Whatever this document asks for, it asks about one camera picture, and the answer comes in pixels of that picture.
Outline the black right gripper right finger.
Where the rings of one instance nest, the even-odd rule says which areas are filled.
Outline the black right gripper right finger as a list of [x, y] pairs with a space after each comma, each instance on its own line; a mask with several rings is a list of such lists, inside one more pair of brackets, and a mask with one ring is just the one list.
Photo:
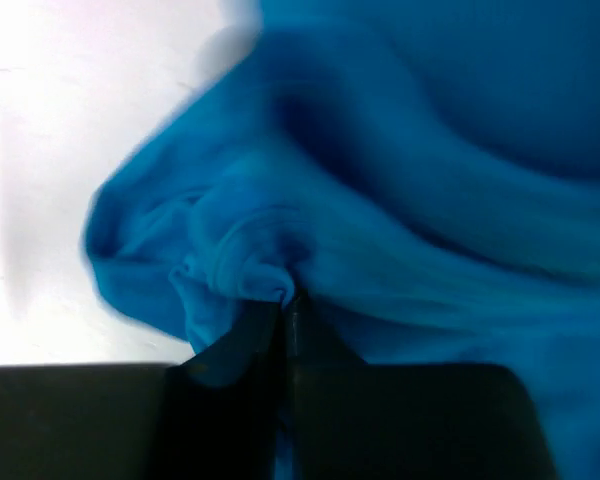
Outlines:
[[554, 479], [533, 402], [508, 369], [373, 365], [298, 294], [284, 315], [298, 479]]

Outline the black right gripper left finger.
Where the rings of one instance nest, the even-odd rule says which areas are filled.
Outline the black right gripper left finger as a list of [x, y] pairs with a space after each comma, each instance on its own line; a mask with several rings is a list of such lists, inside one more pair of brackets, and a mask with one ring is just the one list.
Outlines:
[[0, 479], [270, 479], [279, 308], [180, 365], [0, 367]]

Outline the blue t shirt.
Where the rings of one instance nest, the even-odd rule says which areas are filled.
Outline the blue t shirt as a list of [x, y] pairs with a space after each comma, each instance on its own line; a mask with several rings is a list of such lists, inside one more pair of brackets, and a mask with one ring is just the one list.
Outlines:
[[600, 479], [600, 1], [262, 1], [99, 189], [102, 297], [202, 351], [298, 289], [373, 363], [491, 361]]

